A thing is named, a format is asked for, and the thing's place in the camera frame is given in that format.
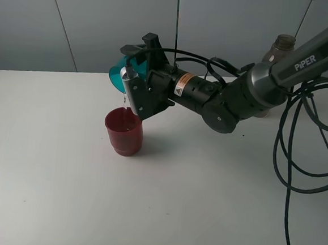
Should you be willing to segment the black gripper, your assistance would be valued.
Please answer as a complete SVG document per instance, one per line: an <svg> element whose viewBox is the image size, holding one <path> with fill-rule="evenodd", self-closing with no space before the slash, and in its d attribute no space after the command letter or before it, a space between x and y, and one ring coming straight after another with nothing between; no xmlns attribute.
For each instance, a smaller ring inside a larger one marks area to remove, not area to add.
<svg viewBox="0 0 328 245"><path fill-rule="evenodd" d="M132 56L143 49L151 50L146 53L147 90L151 97L152 110L164 111L174 106L174 102L168 99L168 90L177 65L169 63L157 34L150 32L142 40L144 44L127 44L120 48L120 52L125 56Z"/></svg>

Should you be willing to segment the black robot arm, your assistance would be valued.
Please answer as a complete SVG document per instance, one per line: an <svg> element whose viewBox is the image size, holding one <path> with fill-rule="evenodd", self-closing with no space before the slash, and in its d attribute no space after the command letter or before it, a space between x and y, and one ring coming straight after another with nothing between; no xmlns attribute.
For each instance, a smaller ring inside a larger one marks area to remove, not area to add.
<svg viewBox="0 0 328 245"><path fill-rule="evenodd" d="M126 56L120 71L131 109L140 119L180 104L202 116L214 131L226 134L239 121L285 102L288 89L328 71L328 28L276 64L249 64L241 69L217 58L207 59L187 51L183 61L198 61L215 81L171 65L156 34L140 45L120 49Z"/></svg>

